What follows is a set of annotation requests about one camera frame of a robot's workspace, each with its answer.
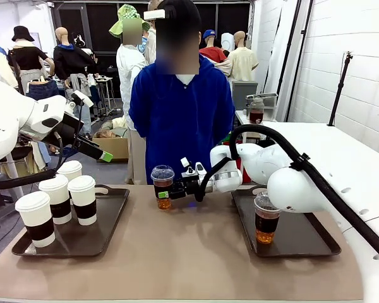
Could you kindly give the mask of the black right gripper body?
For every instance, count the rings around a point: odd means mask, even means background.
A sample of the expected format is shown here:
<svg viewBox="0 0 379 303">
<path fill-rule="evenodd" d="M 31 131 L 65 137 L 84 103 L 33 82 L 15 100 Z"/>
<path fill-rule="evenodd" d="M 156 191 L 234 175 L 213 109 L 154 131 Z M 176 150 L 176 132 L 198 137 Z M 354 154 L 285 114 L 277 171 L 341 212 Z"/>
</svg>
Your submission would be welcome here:
<svg viewBox="0 0 379 303">
<path fill-rule="evenodd" d="M 203 198 L 206 193 L 210 192 L 210 181 L 204 189 L 201 189 L 201 184 L 204 175 L 199 175 L 197 172 L 192 174 L 182 173 L 182 183 L 184 185 L 184 190 L 187 195 L 193 194 L 196 198 Z"/>
</svg>

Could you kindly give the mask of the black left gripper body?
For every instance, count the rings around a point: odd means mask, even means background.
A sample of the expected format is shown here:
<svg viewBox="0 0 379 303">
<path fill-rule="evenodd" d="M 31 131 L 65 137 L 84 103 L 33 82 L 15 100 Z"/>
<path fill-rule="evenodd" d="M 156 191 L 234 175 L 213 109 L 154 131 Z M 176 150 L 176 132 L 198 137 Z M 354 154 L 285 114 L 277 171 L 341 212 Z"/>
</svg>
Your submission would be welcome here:
<svg viewBox="0 0 379 303">
<path fill-rule="evenodd" d="M 65 113 L 63 120 L 54 127 L 54 133 L 57 133 L 62 139 L 63 146 L 71 145 L 80 132 L 83 123 L 73 114 Z"/>
</svg>

